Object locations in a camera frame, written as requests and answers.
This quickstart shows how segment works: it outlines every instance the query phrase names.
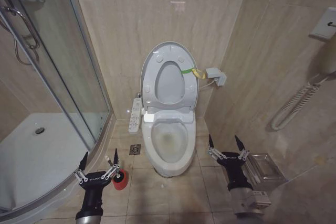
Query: toilet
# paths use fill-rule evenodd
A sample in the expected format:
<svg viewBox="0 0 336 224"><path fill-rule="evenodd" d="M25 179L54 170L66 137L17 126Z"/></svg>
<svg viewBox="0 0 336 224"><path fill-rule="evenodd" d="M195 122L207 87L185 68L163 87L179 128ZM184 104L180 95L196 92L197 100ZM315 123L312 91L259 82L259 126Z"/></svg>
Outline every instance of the toilet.
<svg viewBox="0 0 336 224"><path fill-rule="evenodd" d="M176 42L157 45L141 72L142 135L148 159L163 177L182 174L195 153L197 68L190 52Z"/></svg>

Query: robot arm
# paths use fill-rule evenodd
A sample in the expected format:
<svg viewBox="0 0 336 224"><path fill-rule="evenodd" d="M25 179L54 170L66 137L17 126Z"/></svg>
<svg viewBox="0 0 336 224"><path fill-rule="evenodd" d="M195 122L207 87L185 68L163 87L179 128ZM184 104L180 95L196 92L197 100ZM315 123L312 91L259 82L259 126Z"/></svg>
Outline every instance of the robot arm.
<svg viewBox="0 0 336 224"><path fill-rule="evenodd" d="M243 173L244 165L249 151L245 149L242 141L235 136L239 153L220 152L214 148L211 136L209 135L208 154L226 169L229 183L227 189L231 194L232 208L236 215L259 214L262 209L268 207L271 202L265 191L253 191L252 185L248 182Z"/></svg>
<svg viewBox="0 0 336 224"><path fill-rule="evenodd" d="M84 173L88 153L86 152L84 158L79 164L79 167L74 171L74 175L77 178L79 185L85 190L85 196L80 211L76 214L76 224L99 224L101 216L103 215L102 205L102 193L104 187L111 183L119 183L124 180L123 189L127 185L127 177L124 174L125 171L121 170L119 165L117 149L115 149L114 160L111 162L109 157L106 157L111 168L107 171Z"/></svg>

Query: shower enclosure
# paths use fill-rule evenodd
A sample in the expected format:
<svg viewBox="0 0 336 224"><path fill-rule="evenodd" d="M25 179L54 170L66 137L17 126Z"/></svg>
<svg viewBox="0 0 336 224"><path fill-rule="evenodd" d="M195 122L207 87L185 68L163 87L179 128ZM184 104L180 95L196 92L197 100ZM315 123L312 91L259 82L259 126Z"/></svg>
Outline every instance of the shower enclosure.
<svg viewBox="0 0 336 224"><path fill-rule="evenodd" d="M0 221L43 202L112 108L77 0L0 0Z"/></svg>

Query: shower door handle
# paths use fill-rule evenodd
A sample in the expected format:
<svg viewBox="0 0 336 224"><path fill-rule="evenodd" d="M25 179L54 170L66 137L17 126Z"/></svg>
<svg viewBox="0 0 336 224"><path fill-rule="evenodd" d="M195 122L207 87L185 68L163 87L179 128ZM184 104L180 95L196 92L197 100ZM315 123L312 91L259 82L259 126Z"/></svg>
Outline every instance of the shower door handle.
<svg viewBox="0 0 336 224"><path fill-rule="evenodd" d="M11 7L8 7L8 6L2 6L1 8L4 9L5 11L7 11L7 12L15 13L15 14L20 16L20 18L25 23L26 27L28 28L28 30L29 30L34 42L35 42L35 45L30 45L29 44L29 48L31 50L35 50L36 48L39 48L40 47L40 42L38 41L35 33L33 32L33 30L34 30L33 26L30 24L29 20L25 17L25 15L23 15L19 10L15 9L15 8L11 8Z"/></svg>

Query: shower drain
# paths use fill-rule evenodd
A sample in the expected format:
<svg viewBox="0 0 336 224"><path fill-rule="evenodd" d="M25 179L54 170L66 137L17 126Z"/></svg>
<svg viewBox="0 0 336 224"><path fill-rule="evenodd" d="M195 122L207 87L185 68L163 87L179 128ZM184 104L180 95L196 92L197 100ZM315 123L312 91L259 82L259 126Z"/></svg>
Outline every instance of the shower drain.
<svg viewBox="0 0 336 224"><path fill-rule="evenodd" d="M130 147L130 155L139 155L141 144L132 144Z"/></svg>
<svg viewBox="0 0 336 224"><path fill-rule="evenodd" d="M37 128L37 129L35 130L35 133L38 135L38 134L43 133L44 130L45 130L45 129L44 129L43 127L40 127L40 128Z"/></svg>

